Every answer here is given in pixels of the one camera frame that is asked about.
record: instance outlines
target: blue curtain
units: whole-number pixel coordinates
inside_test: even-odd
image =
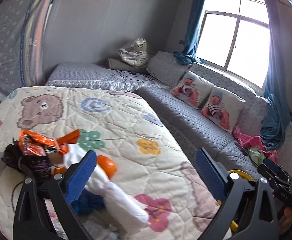
[[[260,136],[267,150],[280,148],[286,128],[292,122],[292,112],[286,98],[286,72],[281,48],[279,15],[276,0],[265,0],[270,26],[270,60],[266,77],[264,97],[270,102],[263,120]]]
[[[199,61],[199,59],[195,57],[195,54],[201,26],[205,16],[205,1],[206,0],[193,0],[185,35],[184,50],[182,52],[174,52],[176,61],[180,65],[188,65]]]

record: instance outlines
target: pink clothing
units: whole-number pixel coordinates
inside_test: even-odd
[[[241,147],[245,149],[257,148],[258,151],[264,153],[265,157],[270,158],[274,163],[278,162],[278,151],[276,150],[266,151],[265,145],[259,136],[252,137],[250,135],[243,134],[241,133],[239,126],[235,126],[233,130],[233,136],[239,142]]]

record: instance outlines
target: blue cloth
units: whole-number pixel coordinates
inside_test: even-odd
[[[270,102],[263,120],[260,136],[267,150],[280,148],[285,141],[286,128],[292,122],[292,112],[286,98],[286,72],[283,59],[279,15],[276,0],[265,0],[270,22],[270,60],[264,97]]]
[[[199,62],[195,57],[201,26],[205,16],[206,0],[193,0],[188,20],[187,32],[185,35],[184,50],[175,51],[176,62],[180,65],[188,65],[193,62]]]
[[[78,200],[74,200],[71,206],[77,215],[87,215],[94,209],[105,208],[104,199],[102,196],[95,195],[86,189],[83,189]]]

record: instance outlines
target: striped shirt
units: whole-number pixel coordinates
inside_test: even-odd
[[[190,85],[185,85],[185,84],[180,84],[179,87],[181,88],[181,91],[184,95],[189,95],[192,91],[196,90],[195,84],[190,84]]]
[[[219,102],[217,105],[213,105],[211,101],[208,101],[207,107],[213,118],[219,118],[222,115],[222,111],[226,110],[226,107],[222,102]]]

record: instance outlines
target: metal screw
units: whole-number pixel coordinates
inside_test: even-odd
[[[232,173],[230,173],[230,177],[231,177],[232,179],[239,179],[239,175],[238,175],[236,172],[232,172]]]
[[[25,183],[26,183],[26,184],[29,184],[31,181],[32,181],[31,178],[26,178],[26,179],[25,179]]]
[[[54,175],[55,180],[60,180],[60,179],[62,179],[62,177],[63,177],[63,175],[61,173],[57,173]]]
[[[264,184],[266,184],[268,181],[267,181],[267,179],[266,179],[266,178],[264,178],[264,177],[261,177],[261,182],[262,182],[262,183],[264,183]]]

